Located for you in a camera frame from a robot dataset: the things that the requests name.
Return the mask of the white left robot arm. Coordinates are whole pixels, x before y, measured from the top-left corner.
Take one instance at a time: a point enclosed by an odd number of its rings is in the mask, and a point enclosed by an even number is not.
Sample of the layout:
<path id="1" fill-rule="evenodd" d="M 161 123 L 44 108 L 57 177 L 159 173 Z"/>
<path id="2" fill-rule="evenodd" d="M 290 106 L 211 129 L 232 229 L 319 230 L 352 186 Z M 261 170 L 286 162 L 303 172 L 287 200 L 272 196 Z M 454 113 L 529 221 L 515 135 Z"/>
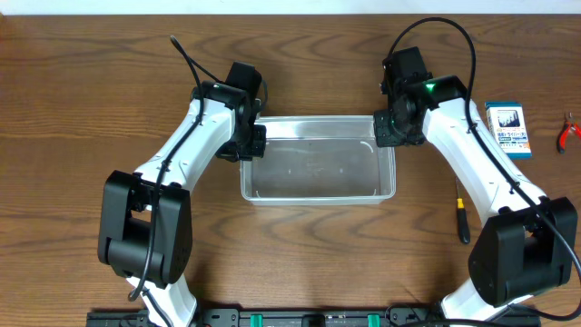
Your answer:
<path id="1" fill-rule="evenodd" d="M 261 74 L 235 62 L 225 81 L 192 89 L 187 115 L 164 146 L 133 173 L 113 171 L 103 187 L 98 259 L 126 279 L 147 307 L 94 315 L 93 326 L 193 326 L 197 301 L 183 275 L 192 251 L 194 186 L 213 157 L 261 158 L 266 128 Z"/>

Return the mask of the clear plastic container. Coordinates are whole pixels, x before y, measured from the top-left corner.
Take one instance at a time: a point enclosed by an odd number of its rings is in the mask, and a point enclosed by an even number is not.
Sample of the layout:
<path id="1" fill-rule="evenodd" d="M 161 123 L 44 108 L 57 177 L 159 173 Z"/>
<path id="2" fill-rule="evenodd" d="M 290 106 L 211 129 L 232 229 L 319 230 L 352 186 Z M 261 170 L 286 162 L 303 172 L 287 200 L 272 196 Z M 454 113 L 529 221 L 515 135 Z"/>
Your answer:
<path id="1" fill-rule="evenodd" d="M 254 205 L 379 204 L 396 193 L 396 158 L 378 147 L 371 115 L 262 117 L 262 158 L 241 163 Z"/>

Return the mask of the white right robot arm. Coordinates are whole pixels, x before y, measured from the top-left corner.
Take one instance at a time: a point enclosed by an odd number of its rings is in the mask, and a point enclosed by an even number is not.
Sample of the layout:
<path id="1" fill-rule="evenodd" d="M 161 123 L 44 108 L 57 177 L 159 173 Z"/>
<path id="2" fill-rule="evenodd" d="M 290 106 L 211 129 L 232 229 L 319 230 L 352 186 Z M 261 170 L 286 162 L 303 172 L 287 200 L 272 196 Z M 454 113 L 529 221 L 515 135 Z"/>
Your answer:
<path id="1" fill-rule="evenodd" d="M 434 77 L 416 47 L 382 62 L 388 107 L 374 114 L 379 147 L 433 144 L 475 205 L 482 231 L 469 278 L 440 303 L 450 320 L 493 321 L 569 282 L 577 211 L 549 199 L 499 147 L 458 77 Z"/>

